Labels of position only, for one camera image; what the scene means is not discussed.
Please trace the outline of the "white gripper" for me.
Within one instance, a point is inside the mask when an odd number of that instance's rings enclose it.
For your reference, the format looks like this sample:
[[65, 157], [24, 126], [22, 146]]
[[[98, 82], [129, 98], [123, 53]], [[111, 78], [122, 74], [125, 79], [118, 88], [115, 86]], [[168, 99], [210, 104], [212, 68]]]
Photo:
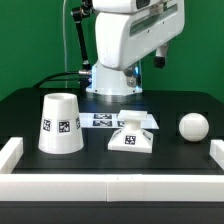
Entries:
[[132, 88], [137, 78], [129, 66], [156, 50], [153, 63], [162, 69], [167, 42], [182, 32], [185, 23], [184, 0], [94, 0], [94, 9], [98, 60], [106, 68], [125, 69]]

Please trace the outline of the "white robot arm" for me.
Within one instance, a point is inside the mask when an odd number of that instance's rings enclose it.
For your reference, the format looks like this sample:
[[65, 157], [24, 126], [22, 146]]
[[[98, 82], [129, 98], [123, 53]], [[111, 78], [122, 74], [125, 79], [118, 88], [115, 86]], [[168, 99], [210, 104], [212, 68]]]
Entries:
[[122, 102], [142, 93], [140, 60], [166, 64], [169, 41], [185, 23], [184, 0], [92, 0], [98, 60], [89, 95]]

